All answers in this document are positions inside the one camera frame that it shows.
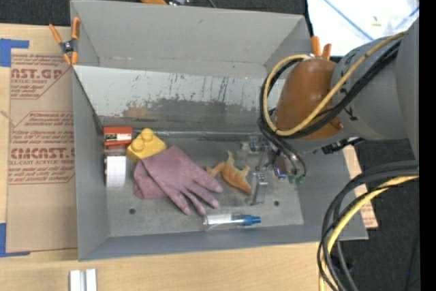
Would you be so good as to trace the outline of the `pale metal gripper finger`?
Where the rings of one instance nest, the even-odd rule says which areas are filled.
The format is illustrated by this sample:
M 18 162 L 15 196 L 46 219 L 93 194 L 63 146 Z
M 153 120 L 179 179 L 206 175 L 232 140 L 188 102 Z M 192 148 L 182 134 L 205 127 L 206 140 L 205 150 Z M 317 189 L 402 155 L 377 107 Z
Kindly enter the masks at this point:
M 264 204 L 266 192 L 268 189 L 268 181 L 265 174 L 261 172 L 254 172 L 251 183 L 251 194 L 246 203 L 249 206 L 255 206 L 257 204 Z
M 250 157 L 259 157 L 269 149 L 270 145 L 267 142 L 243 142 L 242 159 L 247 160 Z

